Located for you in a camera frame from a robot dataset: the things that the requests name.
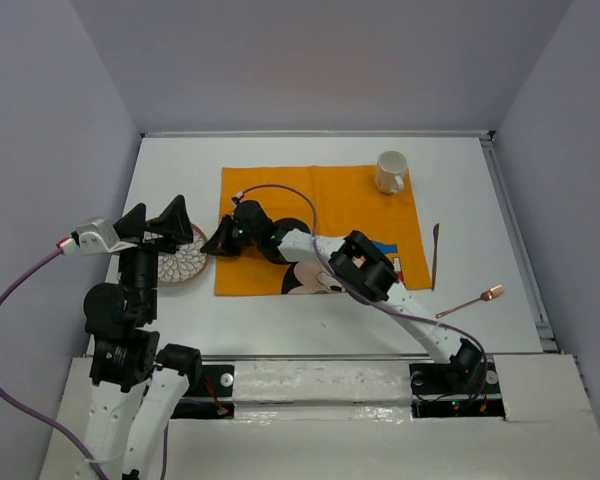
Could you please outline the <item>floral brown rimmed plate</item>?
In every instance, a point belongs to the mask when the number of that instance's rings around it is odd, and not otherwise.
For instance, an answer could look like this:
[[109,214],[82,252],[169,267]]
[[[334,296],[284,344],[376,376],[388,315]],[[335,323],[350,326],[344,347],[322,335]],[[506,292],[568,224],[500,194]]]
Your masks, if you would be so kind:
[[157,279],[160,285],[172,286],[193,280],[209,263],[209,255],[202,252],[207,241],[204,232],[191,224],[193,241],[179,245],[175,253],[160,253],[157,263]]

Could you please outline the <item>orange Mickey placemat cloth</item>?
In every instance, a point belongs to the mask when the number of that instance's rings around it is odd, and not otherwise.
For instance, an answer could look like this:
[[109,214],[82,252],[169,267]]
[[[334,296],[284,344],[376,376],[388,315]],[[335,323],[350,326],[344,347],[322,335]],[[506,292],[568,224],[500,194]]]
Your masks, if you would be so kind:
[[[363,232],[393,262],[399,279],[411,290],[431,286],[411,186],[383,194],[375,185],[375,168],[307,166],[229,168],[222,171],[220,213],[233,209],[232,197],[245,192],[272,220],[296,218],[316,224],[325,236]],[[322,267],[300,262],[274,265],[255,248],[237,258],[216,262],[218,296],[338,293],[340,286]]]

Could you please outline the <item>white ceramic mug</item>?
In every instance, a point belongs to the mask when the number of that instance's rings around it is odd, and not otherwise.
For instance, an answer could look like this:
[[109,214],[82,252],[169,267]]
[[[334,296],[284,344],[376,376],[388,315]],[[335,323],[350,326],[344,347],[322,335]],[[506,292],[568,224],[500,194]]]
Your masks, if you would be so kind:
[[383,194],[399,194],[405,188],[407,158],[397,151],[383,152],[377,159],[375,185]]

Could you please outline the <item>copper fork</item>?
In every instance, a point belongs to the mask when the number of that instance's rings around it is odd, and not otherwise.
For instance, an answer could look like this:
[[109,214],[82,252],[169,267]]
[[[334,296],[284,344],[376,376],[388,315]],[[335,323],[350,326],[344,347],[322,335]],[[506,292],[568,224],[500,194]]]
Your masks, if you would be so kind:
[[469,300],[467,302],[464,302],[460,305],[451,307],[447,310],[444,310],[442,312],[439,312],[435,315],[436,319],[441,319],[447,315],[450,315],[452,313],[455,313],[456,311],[459,311],[461,309],[464,309],[466,307],[469,307],[473,304],[479,303],[479,302],[489,302],[492,301],[496,298],[498,298],[500,295],[502,295],[504,293],[505,289],[504,287],[499,284],[499,285],[495,285],[493,287],[491,287],[490,289],[483,291],[477,298]]

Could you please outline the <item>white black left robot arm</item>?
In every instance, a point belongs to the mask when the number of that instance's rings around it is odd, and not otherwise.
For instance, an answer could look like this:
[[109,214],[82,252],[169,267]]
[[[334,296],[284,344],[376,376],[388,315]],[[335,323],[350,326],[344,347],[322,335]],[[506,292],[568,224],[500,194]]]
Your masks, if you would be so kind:
[[121,219],[91,221],[72,238],[83,255],[113,254],[118,276],[85,295],[85,331],[94,340],[91,406],[77,479],[140,479],[183,395],[201,383],[201,354],[158,345],[148,330],[158,316],[158,263],[190,243],[185,199],[177,195],[156,218],[137,204]]

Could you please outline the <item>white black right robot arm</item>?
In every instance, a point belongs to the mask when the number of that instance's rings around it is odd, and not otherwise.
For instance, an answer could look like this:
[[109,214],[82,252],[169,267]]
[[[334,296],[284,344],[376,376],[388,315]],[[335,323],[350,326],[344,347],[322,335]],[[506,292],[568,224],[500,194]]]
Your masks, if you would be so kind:
[[333,292],[383,312],[416,340],[431,362],[416,369],[426,386],[442,394],[486,393],[488,360],[471,334],[433,319],[399,280],[389,258],[364,233],[321,236],[295,218],[272,220],[255,200],[234,200],[234,210],[220,220],[202,252],[234,258],[254,247],[275,265],[316,267]]

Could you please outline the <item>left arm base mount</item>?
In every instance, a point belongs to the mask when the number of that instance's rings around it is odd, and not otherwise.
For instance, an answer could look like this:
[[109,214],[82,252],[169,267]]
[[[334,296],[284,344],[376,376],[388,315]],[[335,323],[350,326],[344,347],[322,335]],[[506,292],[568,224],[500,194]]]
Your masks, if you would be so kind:
[[223,420],[232,418],[235,366],[229,363],[204,364],[196,386],[179,401],[172,419]]

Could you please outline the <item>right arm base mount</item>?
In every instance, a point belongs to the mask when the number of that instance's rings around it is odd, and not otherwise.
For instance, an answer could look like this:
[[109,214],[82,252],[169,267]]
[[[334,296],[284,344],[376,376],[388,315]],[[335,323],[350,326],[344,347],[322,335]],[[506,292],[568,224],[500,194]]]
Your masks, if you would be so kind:
[[481,369],[467,386],[451,386],[442,375],[442,365],[409,365],[411,413],[414,419],[487,418],[504,419],[499,377],[495,363],[488,362],[487,376]]

